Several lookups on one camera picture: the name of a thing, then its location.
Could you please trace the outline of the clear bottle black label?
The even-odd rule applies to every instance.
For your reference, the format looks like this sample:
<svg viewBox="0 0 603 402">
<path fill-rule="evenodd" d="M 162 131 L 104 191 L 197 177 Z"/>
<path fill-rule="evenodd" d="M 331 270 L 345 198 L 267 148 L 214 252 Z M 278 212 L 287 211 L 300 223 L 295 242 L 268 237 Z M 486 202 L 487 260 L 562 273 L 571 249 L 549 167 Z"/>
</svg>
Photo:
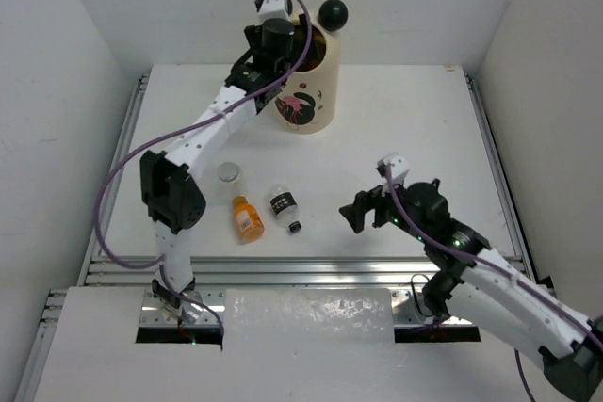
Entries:
<svg viewBox="0 0 603 402">
<path fill-rule="evenodd" d="M 271 188 L 269 207 L 282 228 L 290 233 L 297 233 L 302 229 L 299 205 L 286 186 L 274 185 Z"/>
</svg>

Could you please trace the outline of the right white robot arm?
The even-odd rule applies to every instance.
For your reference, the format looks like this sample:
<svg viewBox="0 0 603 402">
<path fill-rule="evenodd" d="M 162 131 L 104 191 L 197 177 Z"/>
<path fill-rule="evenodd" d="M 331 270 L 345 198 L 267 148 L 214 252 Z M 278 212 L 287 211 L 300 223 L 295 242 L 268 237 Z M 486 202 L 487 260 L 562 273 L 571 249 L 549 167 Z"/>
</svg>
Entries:
<svg viewBox="0 0 603 402">
<path fill-rule="evenodd" d="M 569 309 L 455 219 L 437 180 L 378 185 L 339 212 L 355 233 L 373 212 L 374 227 L 390 223 L 423 245 L 438 268 L 421 290 L 430 316 L 463 318 L 495 335 L 573 401 L 594 395 L 602 382 L 601 319 Z"/>
</svg>

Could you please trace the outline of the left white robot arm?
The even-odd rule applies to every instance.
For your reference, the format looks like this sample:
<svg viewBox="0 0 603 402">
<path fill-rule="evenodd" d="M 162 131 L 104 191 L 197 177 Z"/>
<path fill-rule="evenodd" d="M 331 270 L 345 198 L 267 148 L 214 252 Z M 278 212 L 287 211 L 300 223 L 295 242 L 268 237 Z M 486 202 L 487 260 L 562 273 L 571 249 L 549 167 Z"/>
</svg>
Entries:
<svg viewBox="0 0 603 402">
<path fill-rule="evenodd" d="M 250 48 L 233 65 L 195 129 L 177 133 L 163 151 L 147 151 L 140 158 L 141 197 L 163 259 L 152 289 L 174 311 L 180 310 L 181 297 L 195 284 L 188 230 L 206 208 L 199 179 L 229 137 L 281 92 L 294 63 L 294 32 L 295 25 L 287 17 L 246 27 Z"/>
</svg>

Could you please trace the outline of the orange juice bottle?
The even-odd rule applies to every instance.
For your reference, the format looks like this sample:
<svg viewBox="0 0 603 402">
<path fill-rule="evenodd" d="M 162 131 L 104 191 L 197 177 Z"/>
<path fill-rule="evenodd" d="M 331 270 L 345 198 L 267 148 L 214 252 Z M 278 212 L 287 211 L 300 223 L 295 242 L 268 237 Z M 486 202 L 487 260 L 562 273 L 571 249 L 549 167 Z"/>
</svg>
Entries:
<svg viewBox="0 0 603 402">
<path fill-rule="evenodd" d="M 240 239 L 245 243 L 259 239 L 265 227 L 255 207 L 244 196 L 235 197 L 232 204 L 234 222 Z"/>
</svg>

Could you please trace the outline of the cream cat trash bin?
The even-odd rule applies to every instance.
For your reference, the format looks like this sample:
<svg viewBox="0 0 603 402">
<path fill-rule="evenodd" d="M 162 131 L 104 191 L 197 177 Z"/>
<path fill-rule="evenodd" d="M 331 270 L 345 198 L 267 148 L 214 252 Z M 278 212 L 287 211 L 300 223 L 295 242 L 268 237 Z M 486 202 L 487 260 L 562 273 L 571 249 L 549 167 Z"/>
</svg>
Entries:
<svg viewBox="0 0 603 402">
<path fill-rule="evenodd" d="M 301 66 L 271 103 L 275 119 L 289 132 L 314 134 L 334 119 L 341 63 L 340 31 L 349 11 L 342 0 L 325 0 L 311 14 L 312 41 Z"/>
</svg>

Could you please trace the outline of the aluminium table edge rail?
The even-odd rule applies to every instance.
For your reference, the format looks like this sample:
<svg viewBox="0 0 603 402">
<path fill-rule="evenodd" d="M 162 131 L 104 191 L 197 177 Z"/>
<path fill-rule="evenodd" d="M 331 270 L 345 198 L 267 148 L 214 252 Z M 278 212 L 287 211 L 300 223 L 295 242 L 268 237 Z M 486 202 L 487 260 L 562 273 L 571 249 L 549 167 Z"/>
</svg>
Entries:
<svg viewBox="0 0 603 402">
<path fill-rule="evenodd" d="M 200 285 L 284 287 L 400 287 L 439 269 L 426 257 L 400 259 L 326 258 L 202 258 L 192 259 L 192 272 Z M 145 286 L 155 272 L 131 270 L 108 260 L 91 260 L 80 272 L 78 284 L 92 286 Z"/>
</svg>

